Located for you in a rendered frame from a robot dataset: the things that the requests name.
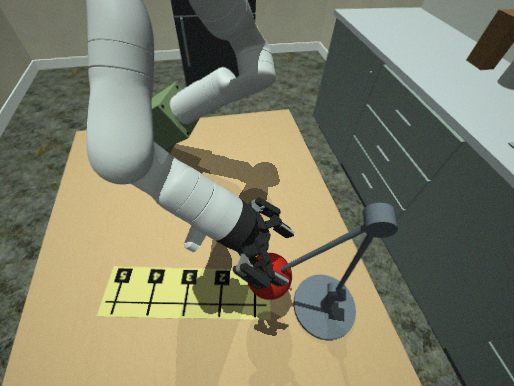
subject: wooden table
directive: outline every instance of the wooden table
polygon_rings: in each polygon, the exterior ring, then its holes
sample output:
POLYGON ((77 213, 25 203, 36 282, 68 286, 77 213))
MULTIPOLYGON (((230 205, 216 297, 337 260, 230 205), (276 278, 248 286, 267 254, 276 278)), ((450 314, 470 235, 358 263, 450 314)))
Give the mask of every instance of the wooden table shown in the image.
MULTIPOLYGON (((247 202, 260 196, 278 206, 295 236, 272 232, 269 251, 288 261, 347 232, 288 110, 201 119, 173 154, 247 202)), ((293 268, 269 323, 97 316, 114 266, 237 263, 236 252, 210 239, 186 250, 188 230, 137 188, 97 176, 78 132, 4 386, 420 385, 362 262, 347 282, 357 318, 345 337, 318 340, 296 319, 298 285, 316 274, 342 277, 351 242, 293 268)))

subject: round gray base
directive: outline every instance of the round gray base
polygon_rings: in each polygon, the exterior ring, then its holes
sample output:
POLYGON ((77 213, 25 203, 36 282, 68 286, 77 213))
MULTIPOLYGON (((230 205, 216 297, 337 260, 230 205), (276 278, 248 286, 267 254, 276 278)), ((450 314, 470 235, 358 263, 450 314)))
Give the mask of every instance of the round gray base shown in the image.
POLYGON ((355 322, 355 302, 346 286, 346 300, 342 302, 344 321, 333 320, 321 309, 321 300, 328 293, 328 284, 339 280, 326 275, 311 276, 301 282, 294 295, 294 312, 298 322, 318 339, 334 340, 345 336, 355 322))

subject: gray carpet floor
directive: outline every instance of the gray carpet floor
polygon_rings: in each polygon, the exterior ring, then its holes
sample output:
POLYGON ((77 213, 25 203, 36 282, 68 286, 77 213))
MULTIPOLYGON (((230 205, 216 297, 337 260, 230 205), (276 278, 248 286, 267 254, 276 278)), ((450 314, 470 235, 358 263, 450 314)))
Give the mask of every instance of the gray carpet floor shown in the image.
MULTIPOLYGON (((363 224, 363 205, 313 117, 325 61, 317 52, 274 60, 271 87, 210 116, 289 109, 342 219, 355 229, 363 224)), ((181 62, 156 62, 154 94, 173 82, 185 87, 181 62)), ((88 98, 87 68, 40 71, 0 137, 0 382, 74 134, 86 129, 88 98)), ((373 240, 363 262, 421 383, 460 385, 381 240, 373 240)))

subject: red sphere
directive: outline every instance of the red sphere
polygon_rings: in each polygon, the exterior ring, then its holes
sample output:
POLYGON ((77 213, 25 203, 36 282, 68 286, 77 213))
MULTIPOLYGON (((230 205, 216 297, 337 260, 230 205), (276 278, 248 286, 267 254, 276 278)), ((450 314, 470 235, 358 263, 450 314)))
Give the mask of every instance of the red sphere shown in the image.
POLYGON ((273 300, 278 299, 289 290, 289 287, 291 287, 291 282, 293 281, 293 273, 291 272, 291 268, 287 269, 285 272, 282 272, 280 270, 280 268, 287 264, 286 259, 284 259, 282 256, 277 255, 276 253, 268 253, 268 255, 271 259, 271 266, 273 267, 273 271, 278 272, 281 275, 287 277, 289 279, 289 284, 280 287, 276 286, 275 284, 271 284, 270 287, 261 289, 252 287, 250 284, 248 284, 248 286, 250 287, 252 292, 258 297, 262 299, 273 300))

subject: baseboard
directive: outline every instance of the baseboard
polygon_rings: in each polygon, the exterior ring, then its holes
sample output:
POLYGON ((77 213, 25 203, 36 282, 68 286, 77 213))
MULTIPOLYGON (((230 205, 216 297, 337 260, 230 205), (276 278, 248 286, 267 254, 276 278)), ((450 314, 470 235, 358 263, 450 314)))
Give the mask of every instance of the baseboard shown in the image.
MULTIPOLYGON (((324 60, 327 60, 328 50, 321 42, 301 42, 301 43, 277 43, 270 44, 273 54, 283 54, 286 52, 305 52, 317 51, 324 60)), ((155 51, 154 60, 178 60, 180 50, 155 51)), ((11 121, 14 112, 18 108, 25 93, 29 89, 32 81, 39 70, 50 70, 55 68, 86 67, 88 64, 87 56, 71 56, 69 58, 37 59, 30 62, 29 66, 14 87, 11 95, 0 109, 0 137, 5 128, 11 121)))

